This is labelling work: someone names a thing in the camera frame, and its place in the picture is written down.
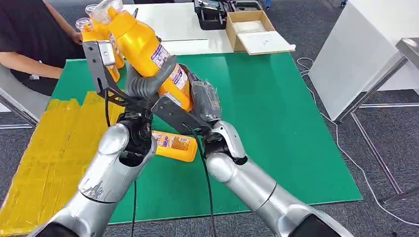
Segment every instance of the person's hand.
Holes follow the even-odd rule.
[[[61,74],[63,73],[62,68],[52,67],[51,78],[60,79]]]
[[[80,32],[76,32],[74,31],[71,35],[70,35],[71,40],[78,44],[81,45],[83,43],[82,41],[82,34]]]

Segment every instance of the black cable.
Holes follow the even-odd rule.
[[[109,94],[108,91],[105,91],[105,117],[106,117],[106,124],[108,127],[111,126],[111,122],[109,120]],[[135,222],[135,211],[137,207],[137,180],[134,180],[134,205],[132,208],[132,224],[131,224],[131,237],[134,236],[134,222]]]
[[[134,236],[135,211],[137,207],[137,181],[134,180],[134,209],[132,210],[131,237]]]
[[[207,177],[208,194],[209,194],[209,208],[210,208],[210,212],[211,212],[212,231],[214,232],[214,237],[217,237],[217,232],[215,230],[215,221],[214,221],[214,207],[213,207],[213,204],[212,204],[212,191],[211,191],[210,176],[208,175],[208,169],[207,169],[207,164],[205,163],[204,152],[202,151],[201,143],[199,142],[199,139],[198,139],[198,136],[197,136],[196,132],[188,124],[183,123],[183,125],[185,127],[187,127],[189,129],[189,131],[192,132],[192,135],[194,136],[195,140],[198,143],[198,150],[199,150],[199,153],[201,155],[202,165],[204,166],[205,175]]]
[[[138,7],[135,9],[134,13],[132,14],[132,16],[137,19],[137,14],[138,14]]]
[[[109,120],[109,94],[108,91],[105,90],[105,117],[106,117],[106,124],[108,124],[108,127],[111,126],[111,122]]]

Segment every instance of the white cable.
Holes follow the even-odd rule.
[[[304,77],[304,76],[307,76],[308,75],[308,71],[310,71],[310,69],[307,67],[307,66],[305,66],[305,65],[303,65],[303,64],[301,64],[299,61],[300,60],[309,60],[309,61],[311,61],[312,63],[313,63],[313,60],[311,60],[311,59],[309,59],[309,58],[299,58],[299,59],[297,59],[297,63],[300,65],[300,66],[302,66],[302,67],[304,67],[304,68],[306,68],[306,69],[308,69],[308,70],[306,70],[306,71],[303,71],[303,72],[305,72],[305,73],[303,73],[303,72],[301,72],[301,73],[303,73],[302,75],[301,75],[301,77]],[[311,95],[313,96],[313,100],[314,100],[314,103],[317,105],[317,102],[316,102],[316,97],[314,96],[314,93],[313,93],[313,91],[311,91],[310,90],[310,88],[308,88],[308,86],[307,86],[307,89],[308,89],[308,91],[310,91],[310,93],[311,93]],[[371,187],[371,185],[370,185],[370,183],[369,183],[369,181],[368,181],[368,178],[367,178],[367,175],[366,175],[366,173],[365,173],[365,171],[364,171],[364,169],[363,168],[361,168],[349,155],[348,155],[348,153],[346,153],[346,151],[344,151],[341,147],[340,147],[340,144],[339,144],[339,134],[338,134],[338,132],[339,132],[339,130],[338,130],[338,128],[337,128],[337,124],[335,123],[335,122],[333,122],[331,119],[329,119],[326,115],[324,115],[322,112],[320,112],[320,114],[325,118],[325,119],[327,119],[329,122],[331,122],[335,127],[336,127],[336,130],[335,130],[335,132],[336,132],[336,145],[337,145],[337,147],[339,148],[339,150],[342,152],[342,153],[344,153],[345,154],[345,156],[346,157],[348,157],[348,159],[356,166],[356,167],[358,167],[358,169],[362,172],[362,174],[364,175],[364,179],[365,179],[365,182],[367,183],[367,186],[368,186],[368,188],[370,189],[370,191],[371,191],[371,194],[373,195],[373,197],[374,197],[374,200],[376,201],[376,203],[377,203],[377,205],[384,211],[384,212],[386,212],[387,214],[389,214],[389,215],[391,215],[391,216],[393,216],[394,218],[396,218],[397,220],[399,220],[399,221],[401,221],[401,222],[404,222],[404,223],[406,223],[406,224],[408,224],[408,225],[413,225],[413,226],[419,226],[419,224],[418,223],[413,223],[413,222],[409,222],[409,221],[405,221],[405,220],[403,220],[402,218],[400,218],[400,217],[398,217],[398,216],[396,216],[395,214],[393,214],[393,213],[391,213],[390,211],[387,211],[381,204],[380,204],[380,202],[378,201],[378,199],[377,199],[377,197],[376,197],[376,194],[374,193],[374,191],[373,191],[373,189],[372,189],[372,187]]]

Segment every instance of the person's arm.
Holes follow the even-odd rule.
[[[78,44],[82,43],[82,36],[80,32],[76,32],[76,30],[68,24],[68,22],[58,13],[49,3],[47,3],[45,0],[43,0],[43,3],[45,3],[45,6],[48,8],[48,10],[51,12],[52,16],[55,18],[55,20],[58,22],[60,27],[67,33],[67,35]]]
[[[58,79],[63,71],[62,68],[40,63],[15,52],[0,52],[0,64],[10,69],[46,78]]]

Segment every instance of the metal bracket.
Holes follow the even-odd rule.
[[[108,93],[108,100],[119,106],[140,107],[150,110],[154,105],[153,101],[144,98],[132,98],[118,88],[104,64],[106,63],[106,65],[108,65],[108,62],[111,60],[109,60],[109,58],[105,58],[104,62],[99,47],[99,44],[102,42],[107,43],[109,41],[88,41],[83,43],[83,50],[86,55],[87,65],[89,67],[90,75],[97,94],[105,98],[105,94]]]
[[[211,131],[211,125],[195,115],[186,112],[167,96],[162,96],[151,108],[151,112],[167,122],[182,135],[192,135],[192,132],[183,124],[188,124],[198,135]]]

